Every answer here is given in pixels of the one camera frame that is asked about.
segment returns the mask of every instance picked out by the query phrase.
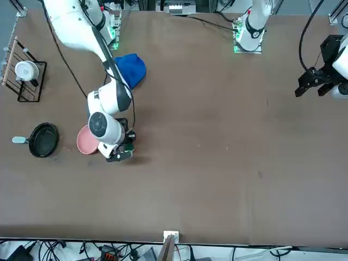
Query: blue cloth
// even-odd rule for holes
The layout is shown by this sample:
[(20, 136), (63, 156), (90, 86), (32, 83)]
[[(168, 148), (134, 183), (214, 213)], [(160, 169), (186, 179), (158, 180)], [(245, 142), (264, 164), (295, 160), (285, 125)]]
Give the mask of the blue cloth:
[(129, 88), (133, 89), (145, 77), (145, 63), (136, 53), (116, 57), (114, 61), (116, 62), (123, 78), (129, 85)]

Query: cable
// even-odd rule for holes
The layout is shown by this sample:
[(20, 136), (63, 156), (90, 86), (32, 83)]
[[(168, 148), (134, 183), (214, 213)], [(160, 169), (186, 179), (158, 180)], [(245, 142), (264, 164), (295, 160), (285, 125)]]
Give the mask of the cable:
[(137, 250), (132, 249), (132, 245), (129, 245), (130, 252), (129, 252), (129, 258), (131, 261), (137, 261), (138, 258), (138, 252)]
[(260, 256), (266, 254), (267, 252), (276, 251), (276, 250), (284, 250), (284, 249), (287, 250), (289, 248), (292, 249), (293, 247), (292, 246), (282, 246), (282, 247), (276, 247), (276, 248), (271, 248), (271, 249), (265, 249), (265, 250), (260, 251), (260, 252), (258, 252), (256, 254), (248, 254), (248, 255), (243, 256), (243, 257), (237, 257), (235, 259), (235, 261), (241, 261), (241, 260), (244, 260), (244, 259), (247, 259), (247, 258), (260, 257)]
[(108, 72), (107, 72), (107, 75), (109, 75), (111, 78), (115, 79), (115, 80), (118, 81), (120, 84), (122, 84), (125, 88), (127, 88), (127, 90), (128, 90), (129, 93), (130, 93), (130, 97), (132, 98), (132, 105), (133, 105), (133, 125), (132, 125), (132, 127), (128, 130), (128, 132), (130, 132), (132, 129), (134, 129), (134, 126), (135, 126), (135, 102), (134, 102), (134, 97), (133, 97), (132, 90), (131, 90), (126, 84), (124, 84), (121, 80), (116, 79), (114, 76), (112, 76), (112, 75), (109, 74)]
[(283, 256), (286, 256), (288, 253), (291, 252), (291, 250), (287, 250), (286, 252), (280, 254), (278, 250), (276, 250), (276, 251), (277, 251), (277, 254), (273, 254), (272, 251), (270, 251), (271, 255), (274, 256), (274, 257), (283, 257)]
[(44, 242), (41, 243), (40, 248), (39, 248), (39, 261), (41, 261), (41, 248), (42, 248), (43, 244), (44, 244)]
[(252, 8), (252, 6), (250, 6), (248, 9), (246, 9), (244, 14), (246, 14), (251, 8)]
[[(127, 244), (126, 246), (124, 246), (123, 248), (121, 248), (121, 249), (120, 249), (120, 252), (119, 252), (119, 258), (123, 258), (123, 257), (125, 257), (125, 255), (127, 254), (127, 251), (128, 251), (128, 247), (129, 247), (129, 245)], [(123, 250), (124, 248), (126, 248), (126, 250), (125, 250), (125, 254), (124, 254), (124, 255), (122, 255), (122, 250)]]
[[(119, 249), (120, 251), (122, 251), (122, 249), (124, 249), (126, 246), (128, 246), (128, 244), (119, 246), (119, 247), (116, 248), (116, 250)], [(105, 252), (104, 255), (106, 255), (106, 254), (108, 254), (108, 253), (111, 253), (111, 252), (113, 252), (113, 251), (114, 251), (114, 250), (109, 250), (109, 251)]]
[(222, 18), (225, 19), (227, 22), (233, 23), (233, 22), (235, 21), (235, 19), (232, 19), (232, 20), (228, 19), (228, 18), (227, 18), (222, 12), (220, 12), (220, 11), (216, 11), (215, 13), (221, 15)]
[(111, 8), (109, 8), (109, 7), (105, 6), (104, 2), (103, 2), (103, 7), (104, 7), (104, 10), (106, 10), (106, 11), (112, 11), (112, 9), (111, 9)]
[(125, 26), (124, 23), (125, 23), (126, 19), (128, 19), (128, 18), (130, 17), (131, 12), (132, 12), (132, 10), (130, 10), (130, 11), (128, 12), (127, 16), (126, 16), (125, 18), (123, 18), (123, 20), (121, 21), (121, 28), (120, 28), (120, 31), (124, 28), (124, 26)]
[(192, 246), (189, 245), (190, 248), (190, 261), (196, 261), (195, 255), (194, 255), (194, 250), (192, 249)]
[(237, 29), (233, 29), (233, 28), (230, 28), (230, 27), (221, 26), (221, 25), (219, 25), (219, 24), (217, 24), (217, 23), (212, 23), (212, 22), (209, 22), (209, 21), (207, 21), (207, 20), (200, 19), (200, 18), (198, 18), (198, 17), (187, 16), (187, 18), (195, 19), (195, 20), (198, 20), (198, 21), (201, 21), (201, 22), (204, 22), (204, 23), (209, 23), (209, 24), (211, 24), (212, 26), (220, 27), (220, 28), (223, 28), (223, 29), (225, 29), (225, 30), (230, 30), (230, 31), (238, 32)]
[(312, 77), (314, 78), (319, 78), (319, 79), (329, 79), (329, 77), (324, 77), (324, 76), (320, 76), (320, 75), (316, 75), (314, 74), (313, 72), (311, 72), (306, 66), (305, 66), (305, 63), (303, 62), (303, 59), (302, 59), (302, 43), (303, 43), (303, 37), (304, 37), (304, 34), (306, 33), (307, 31), (307, 28), (310, 24), (310, 22), (312, 21), (314, 15), (316, 14), (316, 12), (318, 11), (318, 9), (320, 8), (320, 6), (323, 4), (325, 0), (320, 0), (319, 4), (316, 6), (316, 8), (314, 9), (313, 13), (310, 15), (306, 25), (304, 26), (304, 29), (302, 31), (302, 34), (301, 34), (301, 37), (300, 37), (300, 43), (299, 43), (299, 58), (300, 58), (300, 63), (302, 65), (302, 67), (304, 68), (304, 70), (309, 73)]
[(233, 251), (231, 251), (231, 255), (230, 255), (230, 257), (231, 257), (230, 260), (231, 260), (231, 261), (234, 261), (235, 249), (236, 249), (236, 247), (234, 247), (234, 248), (233, 248)]
[(46, 257), (46, 261), (48, 261), (49, 254), (51, 254), (51, 255), (52, 255), (51, 249), (50, 249), (50, 248), (47, 246), (47, 244), (46, 244), (46, 242), (45, 242), (45, 241), (43, 241), (43, 242), (42, 242), (42, 244), (45, 244), (45, 246), (47, 247), (47, 250), (46, 250), (45, 254), (43, 255), (42, 260), (45, 260), (45, 256), (47, 255), (47, 257)]
[(189, 248), (189, 247), (188, 247), (188, 246), (182, 247), (182, 248), (176, 249), (176, 250), (174, 250), (174, 251), (182, 250), (182, 249), (185, 249), (185, 248)]
[(316, 64), (318, 63), (320, 55), (321, 55), (321, 52), (318, 54), (318, 57), (316, 58), (316, 62), (315, 62), (315, 64), (314, 64), (314, 66), (313, 66), (313, 67), (315, 67), (315, 66), (316, 66)]
[(53, 245), (51, 245), (51, 243), (50, 242), (48, 242), (48, 244), (49, 244), (49, 249), (50, 249), (50, 251), (51, 251), (51, 254), (53, 254), (53, 257), (54, 257), (54, 260), (55, 261), (60, 261), (60, 259), (57, 257), (57, 255), (54, 253), (54, 249), (58, 246), (58, 242), (55, 242)]
[(182, 261), (182, 260), (181, 260), (181, 255), (180, 255), (179, 248), (178, 248), (178, 246), (177, 246), (177, 245), (175, 245), (175, 247), (176, 247), (176, 250), (178, 251), (178, 254), (179, 254), (179, 259), (180, 259), (180, 261)]
[(89, 261), (92, 261), (92, 259), (91, 259), (91, 258), (88, 256), (88, 254), (87, 254), (86, 242), (83, 242), (83, 243), (82, 243), (82, 246), (83, 246), (83, 251), (85, 252), (87, 259), (88, 259)]
[(87, 17), (88, 21), (92, 24), (93, 27), (96, 27), (96, 25), (92, 22), (91, 18), (89, 18), (89, 14), (87, 13), (86, 9), (84, 9), (84, 7), (82, 6), (81, 0), (79, 0), (78, 2), (80, 3), (81, 9), (83, 13), (85, 14), (85, 16)]
[(108, 74), (106, 73), (106, 74), (105, 74), (105, 79), (104, 79), (103, 85), (105, 85), (105, 83), (107, 83), (107, 79), (108, 79)]
[(103, 247), (102, 246), (97, 246), (96, 243), (92, 242), (92, 244), (99, 249), (99, 251), (102, 251), (103, 250)]
[[(140, 248), (141, 246), (144, 246), (144, 244), (141, 244), (140, 246), (137, 246), (137, 247), (134, 248), (133, 250), (137, 250), (137, 249)], [(126, 254), (125, 257), (123, 257), (120, 261), (125, 260), (130, 254), (131, 254), (131, 252), (129, 252), (128, 254)]]
[(224, 11), (226, 7), (230, 4), (232, 6), (234, 4), (235, 0), (229, 0), (228, 3), (220, 10), (220, 12)]
[(276, 250), (276, 251), (277, 251), (277, 254), (278, 254), (278, 261), (281, 261), (281, 255), (279, 254), (278, 250)]
[(33, 247), (36, 245), (37, 241), (34, 241), (30, 246), (28, 246), (28, 248), (26, 248), (27, 253), (30, 253), (31, 250), (33, 249)]
[(164, 10), (164, 0), (160, 0), (159, 8), (160, 8), (161, 11)]
[(344, 17), (345, 17), (346, 15), (348, 15), (348, 13), (347, 13), (347, 14), (345, 14), (345, 15), (342, 17), (341, 24), (342, 24), (342, 27), (343, 27), (343, 28), (348, 29), (348, 27), (347, 27), (347, 26), (344, 26), (344, 25), (343, 25), (343, 19), (344, 19)]
[(53, 33), (53, 30), (52, 30), (51, 24), (50, 24), (50, 22), (49, 22), (49, 18), (48, 18), (48, 14), (47, 14), (47, 9), (46, 9), (45, 4), (44, 4), (43, 1), (42, 1), (42, 7), (43, 7), (43, 13), (45, 14), (46, 22), (47, 22), (48, 27), (49, 27), (49, 31), (51, 32), (51, 35), (52, 35), (52, 37), (53, 37), (53, 41), (54, 41), (54, 43), (55, 43), (55, 45), (56, 45), (56, 47), (57, 47), (57, 49), (58, 49), (58, 52), (59, 52), (59, 54), (60, 54), (60, 57), (62, 58), (62, 60), (63, 60), (63, 62), (65, 63), (66, 67), (69, 69), (69, 71), (70, 71), (72, 77), (74, 78), (74, 80), (75, 80), (77, 86), (79, 87), (80, 91), (82, 92), (83, 96), (85, 96), (85, 98), (87, 98), (86, 93), (83, 91), (83, 89), (82, 89), (80, 83), (77, 81), (77, 78), (76, 78), (75, 74), (72, 72), (72, 70), (71, 70), (69, 64), (68, 64), (67, 61), (65, 60), (65, 58), (64, 58), (64, 56), (63, 56), (63, 54), (62, 54), (62, 52), (61, 52), (61, 50), (60, 50), (60, 48), (59, 48), (59, 45), (58, 45), (57, 40), (56, 40), (56, 38), (55, 38), (55, 36), (54, 36), (54, 33)]
[(27, 245), (29, 245), (29, 244), (30, 244), (30, 242), (33, 242), (33, 241), (29, 241), (29, 242), (27, 242), (27, 243), (24, 245), (24, 248), (26, 248), (26, 246), (27, 246)]
[(114, 244), (113, 244), (113, 243), (111, 243), (111, 247), (112, 247), (112, 248), (113, 248), (113, 250), (114, 250), (114, 254), (115, 254), (115, 256), (117, 256), (116, 248), (114, 247)]

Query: floor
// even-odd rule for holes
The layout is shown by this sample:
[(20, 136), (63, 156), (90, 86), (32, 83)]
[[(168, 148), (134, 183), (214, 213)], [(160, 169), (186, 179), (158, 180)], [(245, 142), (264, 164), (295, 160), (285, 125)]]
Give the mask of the floor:
[[(23, 245), (28, 247), (31, 243), (28, 241), (12, 241), (12, 242), (6, 242), (0, 245), (0, 258), (8, 258), (18, 246)], [(37, 243), (30, 254), (34, 257), (34, 261), (39, 260), (39, 247), (41, 245), (41, 242)], [(75, 260), (87, 260), (85, 253), (79, 254), (80, 247), (82, 243), (67, 243), (67, 247), (62, 250), (60, 247), (57, 248), (55, 251), (55, 254), (61, 261), (69, 260), (69, 261), (75, 261)], [(122, 246), (122, 244), (113, 244), (115, 248)], [(178, 250), (180, 252), (180, 256), (178, 255), (178, 252), (174, 252), (173, 260), (174, 261), (185, 261), (189, 260), (190, 258), (190, 250), (185, 245), (177, 245)], [(144, 245), (138, 248), (138, 254), (139, 256), (142, 256), (146, 251), (148, 251), (151, 247), (153, 247), (155, 255), (158, 257), (161, 245)], [(196, 260), (201, 261), (222, 261), (222, 260), (230, 260), (232, 261), (232, 253), (233, 253), (233, 247), (213, 247), (213, 246), (193, 246), (192, 247), (194, 256)], [(41, 260), (43, 255), (45, 254), (47, 248), (45, 246), (41, 249)], [(92, 259), (92, 257), (97, 258), (100, 257), (100, 251), (94, 247), (93, 244), (86, 244), (86, 250), (89, 258)], [(247, 248), (236, 248), (234, 260), (239, 260), (240, 257), (245, 257), (247, 255), (256, 254), (259, 252), (262, 252), (263, 250), (260, 249), (247, 249)], [(260, 257), (254, 257), (250, 259), (252, 261), (261, 261), (261, 260), (269, 260), (269, 261), (276, 261), (277, 258), (273, 257), (269, 252), (265, 253), (264, 255)], [(316, 260), (316, 261), (344, 261), (348, 260), (348, 254), (332, 254), (332, 253), (317, 253), (317, 252), (302, 252), (302, 251), (291, 251), (286, 256), (281, 257), (282, 261), (309, 261), (309, 260)]]

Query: pink bowl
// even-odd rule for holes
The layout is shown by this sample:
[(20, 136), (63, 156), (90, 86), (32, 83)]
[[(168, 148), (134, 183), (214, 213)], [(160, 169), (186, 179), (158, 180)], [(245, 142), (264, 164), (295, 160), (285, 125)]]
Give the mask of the pink bowl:
[(78, 133), (76, 144), (81, 153), (92, 154), (97, 151), (99, 141), (93, 136), (88, 125), (86, 125)]

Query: wooden table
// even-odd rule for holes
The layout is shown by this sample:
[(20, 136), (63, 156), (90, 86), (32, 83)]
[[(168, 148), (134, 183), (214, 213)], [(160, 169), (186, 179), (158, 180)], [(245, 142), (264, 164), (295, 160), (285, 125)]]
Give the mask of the wooden table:
[[(30, 10), (15, 35), (48, 61), (47, 81), (38, 104), (0, 93), (0, 235), (161, 241), (178, 230), (186, 243), (346, 246), (348, 103), (315, 89), (295, 98), (307, 19), (271, 17), (254, 55), (234, 54), (229, 31), (131, 12), (115, 56), (137, 53), (147, 66), (134, 90), (138, 139), (134, 159), (107, 164), (77, 150), (86, 100), (41, 10)], [(327, 17), (314, 18), (308, 67), (334, 33)], [(86, 92), (102, 85), (94, 54), (62, 50)], [(11, 143), (45, 121), (61, 135), (52, 158)]]

